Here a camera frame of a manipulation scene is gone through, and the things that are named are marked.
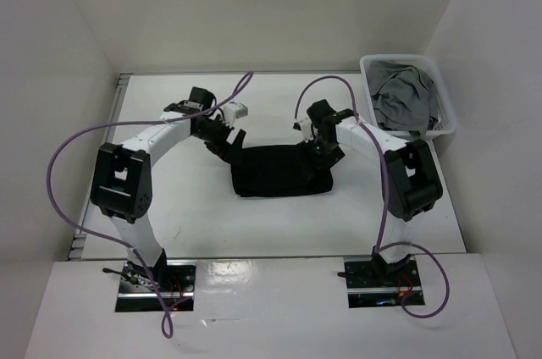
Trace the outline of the black skirt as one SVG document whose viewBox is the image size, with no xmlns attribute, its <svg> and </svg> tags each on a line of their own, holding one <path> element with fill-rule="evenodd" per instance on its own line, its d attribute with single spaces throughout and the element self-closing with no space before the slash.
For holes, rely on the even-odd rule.
<svg viewBox="0 0 542 359">
<path fill-rule="evenodd" d="M 319 168 L 300 145 L 244 148 L 230 171 L 235 193 L 245 198 L 318 195 L 334 185 L 331 170 Z"/>
</svg>

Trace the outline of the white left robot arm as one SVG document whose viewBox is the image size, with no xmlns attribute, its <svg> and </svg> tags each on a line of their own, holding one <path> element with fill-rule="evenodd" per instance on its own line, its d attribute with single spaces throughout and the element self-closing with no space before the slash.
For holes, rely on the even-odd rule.
<svg viewBox="0 0 542 359">
<path fill-rule="evenodd" d="M 161 290 L 169 279 L 165 250 L 159 245 L 148 217 L 152 203 L 152 168 L 174 146 L 195 137 L 229 164 L 241 160 L 246 132 L 233 142 L 228 137 L 247 106 L 227 102 L 213 115 L 216 96 L 194 87 L 189 98 L 169 104 L 160 123 L 119 144 L 106 142 L 97 152 L 91 184 L 91 203 L 108 217 L 127 244 L 128 276 L 138 276 L 148 290 Z"/>
</svg>

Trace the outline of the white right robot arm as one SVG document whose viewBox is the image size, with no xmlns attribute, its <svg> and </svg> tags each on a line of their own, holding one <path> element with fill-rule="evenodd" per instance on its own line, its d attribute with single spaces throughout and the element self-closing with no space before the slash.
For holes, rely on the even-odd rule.
<svg viewBox="0 0 542 359">
<path fill-rule="evenodd" d="M 410 222 L 433 209 L 443 196 L 443 187 L 429 145 L 422 140 L 407 141 L 367 123 L 352 109 L 334 110 L 327 101 L 315 102 L 304 119 L 293 125 L 302 135 L 302 146 L 313 169 L 331 168 L 343 157 L 346 146 L 376 163 L 380 172 L 383 211 L 373 246 L 368 273 L 363 276 L 381 285 L 393 284 L 406 268 L 411 255 L 384 256 L 395 247 L 407 247 L 403 240 L 386 244 L 390 218 Z"/>
</svg>

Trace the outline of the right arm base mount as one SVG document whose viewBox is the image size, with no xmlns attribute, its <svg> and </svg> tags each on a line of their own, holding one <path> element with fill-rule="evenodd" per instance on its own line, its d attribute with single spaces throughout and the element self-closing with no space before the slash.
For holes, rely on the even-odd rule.
<svg viewBox="0 0 542 359">
<path fill-rule="evenodd" d="M 388 264 L 381 257 L 350 258 L 337 276 L 346 283 L 349 308 L 401 307 L 425 304 L 414 258 Z"/>
</svg>

